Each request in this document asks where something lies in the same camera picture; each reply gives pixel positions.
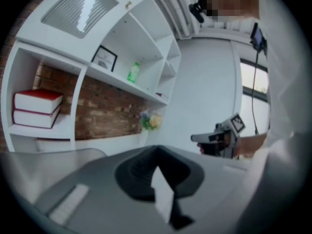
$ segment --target window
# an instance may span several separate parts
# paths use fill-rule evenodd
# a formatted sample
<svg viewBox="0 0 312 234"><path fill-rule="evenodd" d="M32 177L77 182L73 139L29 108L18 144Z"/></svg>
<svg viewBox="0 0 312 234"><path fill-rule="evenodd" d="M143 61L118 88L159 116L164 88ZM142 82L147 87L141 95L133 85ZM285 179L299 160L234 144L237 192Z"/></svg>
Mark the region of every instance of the window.
<svg viewBox="0 0 312 234"><path fill-rule="evenodd" d="M258 66L254 81L254 63L241 59L241 75L243 84L243 95L240 116L246 129L241 137L253 136L255 127L254 119L259 134L267 132L270 119L270 105L268 104L267 91L269 87L268 70ZM253 111L252 111L252 90L254 82Z"/></svg>

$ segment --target book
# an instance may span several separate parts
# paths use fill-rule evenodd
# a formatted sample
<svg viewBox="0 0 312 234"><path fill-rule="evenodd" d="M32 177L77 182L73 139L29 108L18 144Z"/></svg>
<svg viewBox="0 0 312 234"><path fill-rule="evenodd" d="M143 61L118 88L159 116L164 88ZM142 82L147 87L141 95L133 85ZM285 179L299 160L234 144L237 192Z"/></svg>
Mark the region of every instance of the book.
<svg viewBox="0 0 312 234"><path fill-rule="evenodd" d="M51 114L61 104L63 95L61 93L35 89L18 92L14 96L14 108L38 112L43 114Z"/></svg>
<svg viewBox="0 0 312 234"><path fill-rule="evenodd" d="M156 93L158 96L162 97L163 99L169 100L169 98L167 96L165 96L164 94L161 93Z"/></svg>
<svg viewBox="0 0 312 234"><path fill-rule="evenodd" d="M13 121L17 125L52 128L60 112L60 106L51 114L30 112L26 110L15 109L13 112Z"/></svg>

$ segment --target framed picture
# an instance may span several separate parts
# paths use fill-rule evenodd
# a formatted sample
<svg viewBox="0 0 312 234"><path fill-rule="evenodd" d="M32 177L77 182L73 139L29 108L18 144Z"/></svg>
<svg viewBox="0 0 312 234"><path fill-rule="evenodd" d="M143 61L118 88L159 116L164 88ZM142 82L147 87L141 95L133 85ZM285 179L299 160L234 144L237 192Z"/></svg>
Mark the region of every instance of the framed picture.
<svg viewBox="0 0 312 234"><path fill-rule="evenodd" d="M114 70L114 66L117 60L117 55L115 55L112 51L100 46L97 49L96 54L93 57L92 62L96 63L97 65L108 69L110 71Z"/></svg>

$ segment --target ceiling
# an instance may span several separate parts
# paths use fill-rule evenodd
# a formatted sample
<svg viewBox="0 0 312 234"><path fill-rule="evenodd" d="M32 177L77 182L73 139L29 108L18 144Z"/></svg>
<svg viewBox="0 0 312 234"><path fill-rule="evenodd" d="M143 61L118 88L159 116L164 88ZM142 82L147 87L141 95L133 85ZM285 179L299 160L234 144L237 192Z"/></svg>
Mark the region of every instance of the ceiling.
<svg viewBox="0 0 312 234"><path fill-rule="evenodd" d="M255 20L238 20L233 22L213 22L205 17L200 24L189 12L188 6L197 0L155 0L165 15L177 39L222 38L249 44L250 34Z"/></svg>

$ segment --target green bottle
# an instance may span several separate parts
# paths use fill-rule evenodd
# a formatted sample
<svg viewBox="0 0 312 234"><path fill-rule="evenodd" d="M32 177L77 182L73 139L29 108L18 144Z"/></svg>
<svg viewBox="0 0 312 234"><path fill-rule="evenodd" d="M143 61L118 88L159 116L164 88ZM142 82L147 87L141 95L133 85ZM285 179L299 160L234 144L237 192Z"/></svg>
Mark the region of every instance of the green bottle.
<svg viewBox="0 0 312 234"><path fill-rule="evenodd" d="M131 70L130 70L128 77L127 77L128 81L135 83L138 72L140 71L139 66L140 66L140 64L138 62L136 62L135 65L131 67Z"/></svg>

